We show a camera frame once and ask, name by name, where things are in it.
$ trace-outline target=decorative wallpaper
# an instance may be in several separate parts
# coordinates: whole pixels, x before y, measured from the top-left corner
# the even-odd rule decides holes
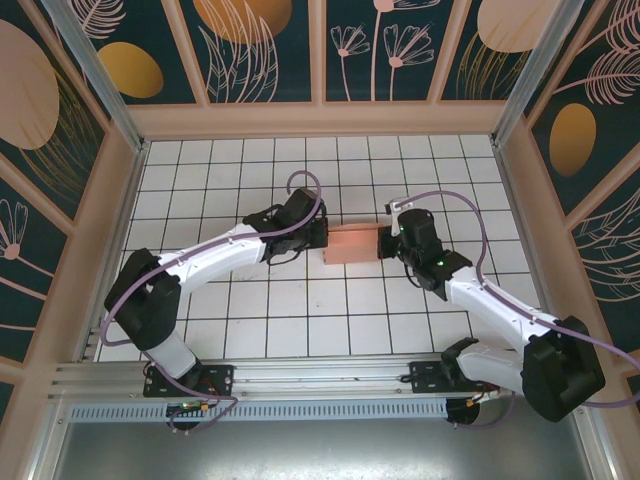
[[[307,0],[180,0],[211,103],[311,101]]]
[[[473,0],[442,100],[506,100],[559,0]]]
[[[0,425],[2,425],[2,419],[7,412],[7,407],[9,407],[9,400],[11,400],[12,393],[13,385],[0,382]]]
[[[126,104],[195,102],[162,2],[69,0],[69,5]]]
[[[0,179],[0,357],[24,360],[66,241]]]
[[[0,3],[0,156],[74,218],[104,131],[16,0]]]
[[[578,252],[613,343],[640,349],[640,170],[574,230]]]
[[[640,142],[640,3],[611,1],[533,125],[565,213]]]
[[[453,0],[328,0],[327,101],[426,100]]]
[[[580,9],[580,13],[578,14],[577,20],[574,22],[573,27],[571,27],[571,30],[569,30],[569,33],[567,34],[564,41],[562,42],[562,45],[558,49],[556,56],[554,57],[553,61],[549,65],[549,68],[547,69],[544,77],[538,84],[538,87],[533,92],[533,95],[531,95],[531,99],[529,100],[529,103],[527,103],[527,106],[524,108],[524,114],[527,117],[529,116],[529,113],[531,113],[531,110],[533,109],[533,107],[538,102],[538,99],[540,98],[542,91],[546,88],[549,77],[551,77],[553,72],[555,72],[556,68],[558,68],[558,64],[560,63],[560,60],[562,59],[562,57],[564,57],[564,54],[566,53],[567,48],[569,48],[569,45],[571,45],[571,42],[573,41],[573,38],[576,36],[576,33],[578,33],[578,30],[580,30],[580,27],[582,26],[582,22],[584,22],[584,19],[589,13],[589,10],[591,10],[591,7],[593,6],[594,2],[595,0],[584,0],[584,3],[582,4],[582,8]]]

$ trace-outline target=metal panel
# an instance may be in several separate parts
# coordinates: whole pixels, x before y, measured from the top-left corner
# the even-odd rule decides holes
[[[168,404],[82,404],[71,409],[69,423],[167,422]],[[190,412],[176,422],[207,420],[225,408]],[[221,421],[371,420],[379,418],[445,418],[446,399],[242,402]]]
[[[488,432],[455,430],[439,418],[221,422],[193,437],[176,437],[161,424],[70,424],[55,478],[592,477],[573,421],[541,421],[519,401],[509,421]]]

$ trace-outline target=cable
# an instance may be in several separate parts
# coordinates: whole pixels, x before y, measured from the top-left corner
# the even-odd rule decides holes
[[[120,311],[120,308],[122,308],[122,306],[125,304],[125,302],[129,299],[129,297],[131,297],[131,295],[133,295],[138,288],[142,287],[143,285],[145,285],[149,280],[151,280],[153,277],[155,277],[156,275],[161,274],[162,272],[168,270],[171,267],[174,267],[176,265],[181,264],[182,262],[188,260],[189,258],[198,255],[202,252],[205,252],[207,250],[210,250],[212,248],[218,247],[220,245],[223,245],[227,242],[232,243],[234,241],[238,241],[238,240],[246,240],[246,239],[251,239],[251,238],[269,238],[269,237],[277,237],[280,235],[286,235],[288,233],[291,233],[293,231],[295,231],[296,229],[306,225],[309,221],[311,221],[316,214],[318,213],[318,209],[321,206],[321,201],[322,201],[322,187],[320,185],[320,180],[318,180],[318,177],[316,177],[313,173],[307,171],[307,170],[298,170],[294,173],[291,174],[291,176],[289,176],[289,179],[287,180],[287,194],[291,193],[291,181],[297,177],[298,175],[306,175],[308,177],[310,177],[316,186],[316,200],[315,203],[313,204],[313,208],[311,209],[311,211],[307,214],[306,217],[304,217],[302,220],[300,220],[298,223],[284,228],[282,230],[277,230],[275,232],[264,232],[264,233],[259,233],[259,232],[255,232],[255,233],[243,233],[240,235],[236,235],[236,236],[229,236],[229,237],[224,237],[224,238],[219,238],[219,239],[215,239],[212,240],[209,243],[205,243],[203,245],[201,245],[200,247],[194,249],[191,252],[186,252],[183,255],[171,260],[170,262],[167,262],[164,265],[161,265],[158,268],[153,269],[152,271],[150,271],[149,273],[143,275],[142,277],[140,277],[136,282],[134,282],[125,292],[124,294],[118,299],[118,301],[114,304],[113,308],[111,309],[111,311],[107,314],[107,316],[104,318],[104,320],[102,320],[101,324],[100,324],[100,340],[102,341],[103,345],[106,346],[117,346],[117,345],[125,345],[128,343],[131,343],[131,340],[119,340],[119,341],[115,341],[115,342],[111,342],[107,339],[107,331],[109,329],[109,325],[111,324],[111,322],[113,321],[113,319],[115,318],[116,314],[118,313],[118,311]],[[183,434],[184,435],[188,435],[189,432],[198,432],[200,430],[204,430],[205,428],[208,428],[212,425],[214,425],[215,423],[218,422],[218,420],[220,420],[223,416],[225,416],[233,407],[235,407],[238,403],[238,399],[236,397],[233,396],[229,396],[229,397],[223,397],[223,396],[219,396],[219,395],[207,395],[207,394],[203,394],[202,392],[197,392],[195,390],[191,390],[189,388],[186,388],[185,386],[181,385],[177,380],[175,380],[173,377],[171,377],[171,375],[169,375],[164,368],[162,368],[161,365],[159,365],[154,358],[149,355],[148,352],[142,352],[142,354],[144,356],[146,356],[150,362],[152,362],[152,364],[158,369],[158,371],[162,374],[163,377],[165,377],[165,379],[174,387],[176,387],[178,390],[190,395],[190,396],[194,396],[197,398],[204,398],[206,400],[214,400],[217,402],[220,401],[230,401],[231,403],[229,405],[227,405],[225,408],[222,409],[222,411],[220,411],[220,413],[218,413],[215,417],[213,417],[210,420],[207,421],[203,421],[200,422],[196,427],[185,431]],[[175,418],[175,415],[172,415],[172,418],[170,418],[169,424],[172,426],[174,433],[178,433],[180,430],[176,429],[173,427],[173,419]]]
[[[406,263],[404,264],[404,274],[407,276],[407,279],[409,280],[411,285],[413,285],[416,288],[422,288],[420,285],[414,282],[413,278],[411,278],[411,275],[409,274],[409,267],[407,267]]]
[[[270,238],[270,237],[278,237],[280,235],[286,235],[286,234],[291,233],[291,232],[297,230],[298,228],[306,225],[309,221],[311,221],[313,219],[313,217],[315,217],[316,213],[318,212],[318,209],[320,208],[320,202],[321,202],[321,185],[320,185],[320,181],[318,180],[318,177],[316,177],[313,173],[311,173],[311,172],[309,172],[307,170],[298,170],[297,172],[292,173],[291,176],[289,177],[289,180],[287,181],[287,194],[291,193],[291,181],[295,177],[297,177],[298,175],[307,175],[308,177],[311,177],[311,179],[315,182],[316,189],[317,189],[316,201],[313,204],[313,208],[311,209],[311,211],[309,212],[309,214],[305,218],[303,218],[298,223],[296,223],[296,224],[294,224],[294,225],[292,225],[290,227],[283,228],[282,230],[276,230],[275,232],[242,233],[240,235],[214,239],[211,242],[204,243],[203,245],[200,245],[198,248],[196,248],[196,249],[194,249],[194,250],[192,250],[190,252],[185,252],[184,254],[180,255],[179,257],[176,257],[173,260],[165,263],[164,265],[161,265],[158,268],[155,268],[155,269],[151,270],[149,273],[143,275],[142,277],[140,277],[136,282],[134,282],[124,292],[124,294],[114,304],[113,308],[107,314],[107,316],[104,318],[104,320],[102,320],[102,323],[100,325],[100,340],[102,341],[103,345],[106,345],[107,347],[115,347],[115,346],[118,346],[118,345],[126,345],[126,344],[131,343],[131,340],[118,340],[118,341],[115,341],[115,342],[109,341],[107,339],[107,330],[109,328],[108,326],[113,321],[113,319],[115,318],[116,314],[120,311],[120,309],[125,304],[125,302],[129,299],[129,297],[131,297],[131,295],[133,295],[138,290],[138,288],[140,288],[141,286],[145,285],[149,280],[151,280],[156,275],[159,275],[162,272],[170,269],[171,267],[175,267],[176,265],[179,265],[182,262],[184,262],[186,260],[189,260],[191,257],[199,255],[199,254],[201,254],[203,252],[206,252],[207,250],[211,250],[212,248],[219,247],[220,245],[223,245],[225,243],[233,243],[234,241],[248,240],[248,239],[252,239],[252,238]]]
[[[602,348],[604,348],[606,350],[609,350],[611,353],[614,353],[615,355],[618,355],[618,356],[624,358],[625,360],[627,360],[631,365],[633,365],[636,368],[636,370],[638,370],[640,372],[640,361],[636,360],[635,358],[633,358],[628,353],[623,352],[618,347],[615,347],[615,346],[613,346],[611,344],[603,342],[602,340],[599,340],[597,338],[590,337],[589,335],[584,335],[582,333],[575,332],[573,330],[569,330],[569,329],[564,328],[564,327],[560,327],[560,326],[558,326],[558,325],[556,325],[554,323],[550,323],[550,322],[547,322],[545,320],[541,320],[541,319],[537,318],[534,314],[531,314],[531,313],[527,312],[526,310],[523,310],[518,305],[515,305],[514,303],[512,303],[508,299],[504,298],[498,292],[493,290],[489,284],[487,284],[485,282],[485,277],[482,275],[482,262],[484,261],[485,256],[487,254],[487,247],[488,247],[488,244],[489,244],[489,240],[487,239],[487,230],[486,230],[486,227],[484,225],[484,221],[482,220],[482,215],[480,214],[480,210],[478,210],[478,207],[476,207],[473,204],[473,202],[471,202],[468,198],[466,198],[463,195],[460,195],[457,192],[450,192],[448,190],[435,190],[435,191],[431,191],[431,192],[424,192],[424,193],[420,193],[418,195],[414,195],[413,197],[410,197],[410,198],[408,198],[406,200],[403,200],[402,202],[399,202],[397,204],[397,206],[398,207],[402,207],[402,206],[406,205],[407,203],[415,202],[416,200],[419,200],[421,198],[430,197],[430,196],[434,196],[434,195],[441,195],[441,196],[442,195],[450,195],[450,196],[453,196],[453,197],[456,197],[456,198],[462,200],[464,203],[466,203],[471,208],[471,210],[475,214],[476,218],[478,219],[478,223],[480,224],[480,232],[482,234],[482,250],[480,251],[480,257],[478,257],[478,263],[476,264],[476,273],[478,275],[478,279],[482,282],[482,286],[484,287],[484,289],[491,296],[493,296],[496,300],[501,302],[506,307],[511,308],[512,310],[516,311],[517,313],[519,313],[523,317],[531,320],[532,322],[537,323],[538,325],[542,325],[543,327],[546,327],[546,328],[548,328],[550,330],[554,330],[554,331],[556,331],[558,333],[561,333],[563,335],[568,335],[570,337],[577,338],[578,340],[582,340],[583,342],[587,342],[587,343],[590,343],[592,345],[599,346],[599,347],[602,347]],[[585,407],[592,407],[592,408],[620,408],[620,407],[626,407],[626,406],[629,406],[629,405],[634,405],[638,401],[640,401],[640,392],[637,392],[635,395],[633,395],[633,396],[631,396],[631,397],[629,397],[629,398],[627,398],[625,400],[618,400],[616,402],[584,402],[582,405],[584,405]]]
[[[516,392],[511,392],[511,398],[509,398],[509,406],[505,410],[505,412],[500,415],[497,419],[493,420],[489,423],[483,423],[482,425],[465,425],[464,423],[450,422],[453,423],[453,428],[462,428],[464,430],[487,430],[489,428],[494,428],[503,423],[511,412],[513,411],[513,406],[516,404]]]

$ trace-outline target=metal frame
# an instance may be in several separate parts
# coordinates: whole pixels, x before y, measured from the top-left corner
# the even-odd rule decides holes
[[[42,0],[53,24],[56,26],[77,62],[91,82],[98,97],[122,131],[125,139],[134,149],[139,151],[142,146],[138,129],[129,114],[129,110],[105,71],[98,53],[93,48],[89,38],[84,34],[82,26],[71,9],[71,2],[60,0]]]
[[[92,327],[96,326],[102,315],[104,315],[103,301],[107,296],[107,292],[113,279],[116,277],[120,254],[122,252],[122,246],[126,240],[127,229],[129,227],[129,219],[135,205],[136,194],[138,191],[138,185],[142,178],[142,172],[144,165],[149,155],[149,142],[145,142],[142,148],[134,153],[133,161],[129,169],[129,182],[125,186],[124,194],[120,200],[118,206],[117,218],[111,229],[109,236],[109,242],[107,249],[103,255],[102,262],[100,264],[100,272],[98,282],[95,285],[94,291],[91,295],[90,307],[88,309],[87,317],[84,321],[83,334],[79,337],[76,348],[73,353],[72,360],[74,362],[80,362],[84,358],[84,353],[87,348],[87,342],[92,334]]]
[[[118,405],[153,408],[166,405],[167,399],[146,399],[142,396],[144,376],[142,362],[93,363],[81,362],[91,326],[95,325],[103,313],[101,299],[116,274],[122,242],[127,231],[130,213],[135,203],[135,194],[142,174],[148,148],[143,148],[135,124],[129,115],[121,96],[106,74],[98,56],[66,2],[42,0],[54,23],[59,28],[74,56],[83,66],[87,77],[112,115],[115,123],[123,131],[129,144],[137,151],[132,164],[129,183],[119,207],[119,220],[112,230],[112,240],[101,266],[101,281],[98,283],[92,308],[86,321],[86,335],[76,348],[74,361],[80,363],[59,365],[50,389],[44,420],[41,425],[39,442],[31,452],[30,468],[25,479],[50,479],[64,444],[68,425],[74,421],[78,408],[104,407],[104,402]],[[514,125],[530,99],[539,81],[552,62],[561,45],[564,33],[570,28],[579,12],[583,0],[559,2],[552,21],[547,25],[540,44],[533,51],[516,83],[503,115],[496,126],[494,143],[497,157],[502,142],[508,138]],[[509,178],[508,166],[499,161],[501,171]],[[510,200],[518,205],[509,184],[505,182]],[[526,223],[517,213],[518,228],[523,233],[525,251],[533,261],[533,278],[536,288],[542,293],[541,301],[548,307],[549,296],[535,274],[539,262],[535,252],[529,247],[530,235]],[[234,360],[236,367],[234,394],[243,402],[241,405],[278,405],[279,402],[298,402],[311,405],[317,402],[361,405],[375,404],[433,403],[442,404],[443,399],[465,397],[459,394],[413,394],[410,385],[398,382],[400,375],[406,374],[412,361],[439,360],[439,355],[392,355],[371,357],[332,357],[297,360]],[[578,409],[573,417],[576,429],[582,439],[586,457],[594,478],[617,479],[616,459],[598,412]]]
[[[499,149],[511,135],[527,103],[531,100],[533,93],[562,46],[565,36],[578,18],[583,3],[584,0],[558,2],[551,15],[551,20],[540,35],[538,44],[522,69],[494,128],[493,140],[496,148]]]

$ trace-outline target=leaf illustration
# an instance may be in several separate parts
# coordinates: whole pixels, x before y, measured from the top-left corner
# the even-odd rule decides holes
[[[591,103],[622,105],[640,86],[640,50],[601,55],[581,82]]]
[[[198,27],[200,33],[207,44],[209,51],[209,73],[207,74],[207,91],[213,96],[216,102],[224,102],[223,94],[229,91],[229,73],[224,61],[223,54],[220,50],[219,42],[213,40],[202,27]]]
[[[123,0],[70,0],[82,30],[89,38],[106,40],[125,17]]]
[[[607,42],[619,53],[640,48],[640,0],[618,0],[605,30]]]
[[[575,240],[598,300],[640,295],[640,190],[617,208],[585,219]]]
[[[609,239],[612,233],[625,225],[625,222],[639,214],[640,190],[619,207],[583,220],[579,225],[579,233],[575,236],[578,248],[592,247],[597,242]]]
[[[268,24],[247,2],[244,15],[230,0],[202,0],[202,6],[209,20],[205,23],[218,33],[209,35],[200,28],[209,51],[207,90],[212,101],[271,101],[278,86],[278,56]]]

